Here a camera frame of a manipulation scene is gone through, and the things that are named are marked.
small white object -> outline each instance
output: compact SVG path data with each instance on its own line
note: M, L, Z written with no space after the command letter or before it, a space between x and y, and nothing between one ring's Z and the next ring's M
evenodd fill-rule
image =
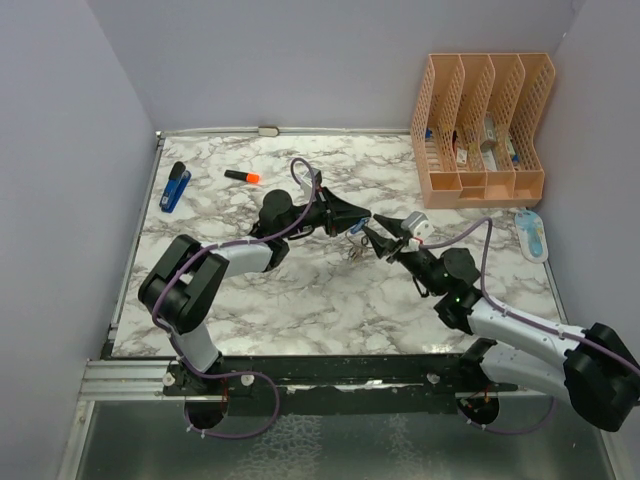
M438 375L437 373L427 373L427 380L429 380L429 383L431 383L432 385L436 385L438 382L440 382L440 375Z
M376 388L378 386L382 385L382 380L380 379L372 379L372 380L367 380L367 383L365 383L362 388L364 388L365 390L371 390L373 388Z
M484 162L484 166L487 167L487 170L490 172L498 171L496 158L493 156L493 151L491 149L482 152L482 161Z
M278 127L258 127L258 135L261 137L277 137L280 135Z
M420 250L420 245L422 245L420 240L418 240L417 238L411 238L411 239L409 239L409 243L407 244L407 246L404 247L402 249L402 251L403 252L417 252L418 250Z
M253 380L253 375L242 375L240 377L240 383L242 383L242 385L244 385L245 387L253 385Z
M467 166L467 151L464 148L460 148L460 147L457 148L456 164L459 167Z
M169 372L165 373L164 376L162 377L162 384L165 387L171 387L175 383L176 383L176 378L173 375L171 375Z

plastic file organizer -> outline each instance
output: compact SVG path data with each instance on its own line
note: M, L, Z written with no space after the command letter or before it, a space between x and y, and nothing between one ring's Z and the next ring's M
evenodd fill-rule
M536 205L544 171L533 137L554 78L546 53L429 55L411 123L425 207ZM496 137L490 167L481 149L487 112ZM458 148L467 151L462 166Z

reflective floor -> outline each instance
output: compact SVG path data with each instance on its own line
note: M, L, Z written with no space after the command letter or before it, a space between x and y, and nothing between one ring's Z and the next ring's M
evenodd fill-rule
M495 424L536 423L544 397L502 401ZM230 418L225 431L264 419ZM600 434L561 405L526 436L496 436L456 415L422 413L285 416L264 435L240 441L186 433L182 404L97 403L80 474L84 480L606 480L613 479Z

blue stapler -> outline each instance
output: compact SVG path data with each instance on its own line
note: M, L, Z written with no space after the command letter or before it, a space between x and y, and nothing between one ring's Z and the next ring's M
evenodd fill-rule
M167 186L164 187L164 192L160 199L160 210L166 213L173 212L190 179L191 172L187 170L184 163L176 162L173 164L173 168L169 174L169 181L167 182Z

screw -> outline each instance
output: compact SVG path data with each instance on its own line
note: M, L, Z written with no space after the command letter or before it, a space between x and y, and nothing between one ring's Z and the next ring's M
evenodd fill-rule
M245 387L248 387L253 384L253 375L242 375L240 377L240 383L242 383Z
M176 377L171 375L169 372L165 373L164 376L162 377L162 384L165 387L171 387L175 383L176 383Z
M438 382L440 382L440 375L438 375L437 373L427 373L427 380L429 380L429 383L431 383L432 385L436 385Z

